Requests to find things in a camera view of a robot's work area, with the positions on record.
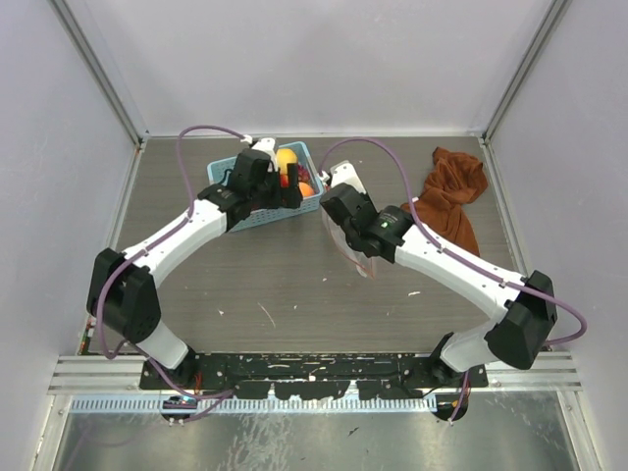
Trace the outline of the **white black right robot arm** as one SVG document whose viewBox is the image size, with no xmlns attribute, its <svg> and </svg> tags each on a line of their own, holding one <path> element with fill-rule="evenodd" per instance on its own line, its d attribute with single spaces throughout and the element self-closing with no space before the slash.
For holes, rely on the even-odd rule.
<svg viewBox="0 0 628 471">
<path fill-rule="evenodd" d="M 377 210 L 367 194 L 347 183 L 327 191 L 321 206 L 349 250 L 422 273 L 487 315 L 485 324 L 441 339 L 428 362 L 436 383 L 453 386 L 466 371 L 498 361 L 531 368 L 557 321 L 548 276 L 534 272 L 524 279 L 457 246 L 439 248 L 437 237 L 408 212 L 395 206 Z"/>
</svg>

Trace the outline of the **light blue plastic basket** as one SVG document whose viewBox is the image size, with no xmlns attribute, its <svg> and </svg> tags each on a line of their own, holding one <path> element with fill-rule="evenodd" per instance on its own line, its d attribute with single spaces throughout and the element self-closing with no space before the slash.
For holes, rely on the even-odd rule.
<svg viewBox="0 0 628 471">
<path fill-rule="evenodd" d="M 239 222 L 232 228 L 233 232 L 271 224 L 318 209 L 320 198 L 324 192 L 324 187 L 318 177 L 307 145 L 303 141 L 294 141 L 282 144 L 279 148 L 290 149 L 294 152 L 298 160 L 299 180 L 302 183 L 307 183 L 310 186 L 311 191 L 307 195 L 303 195 L 303 199 L 297 209 L 278 208 L 253 210 L 247 219 Z"/>
</svg>

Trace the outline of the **clear zip top bag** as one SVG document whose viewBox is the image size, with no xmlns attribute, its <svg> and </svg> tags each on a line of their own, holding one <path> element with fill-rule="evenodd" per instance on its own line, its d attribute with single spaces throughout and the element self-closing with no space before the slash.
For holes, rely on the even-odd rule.
<svg viewBox="0 0 628 471">
<path fill-rule="evenodd" d="M 344 231 L 333 222 L 331 217 L 322 211 L 322 222 L 331 237 L 340 255 L 350 263 L 356 273 L 365 279 L 374 280 L 377 275 L 377 263 L 374 258 L 368 258 L 364 253 L 351 248 L 345 237 Z"/>
</svg>

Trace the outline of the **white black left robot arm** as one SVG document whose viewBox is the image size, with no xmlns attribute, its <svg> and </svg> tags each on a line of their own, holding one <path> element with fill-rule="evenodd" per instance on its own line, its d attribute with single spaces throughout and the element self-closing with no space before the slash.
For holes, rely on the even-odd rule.
<svg viewBox="0 0 628 471">
<path fill-rule="evenodd" d="M 108 327 L 162 366 L 175 389 L 190 386 L 196 365 L 189 346 L 162 318 L 158 287 L 189 256 L 256 210 L 296 209 L 303 195 L 299 166 L 247 148 L 224 180 L 200 191 L 190 209 L 137 245 L 102 250 L 94 261 L 86 302 L 98 327 Z"/>
</svg>

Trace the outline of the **orange peach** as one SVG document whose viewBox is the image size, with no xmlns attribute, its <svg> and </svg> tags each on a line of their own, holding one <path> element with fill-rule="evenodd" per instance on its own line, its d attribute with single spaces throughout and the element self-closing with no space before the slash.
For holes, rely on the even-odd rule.
<svg viewBox="0 0 628 471">
<path fill-rule="evenodd" d="M 298 188 L 303 198 L 312 197 L 316 194 L 314 188 L 308 183 L 299 182 Z"/>
</svg>

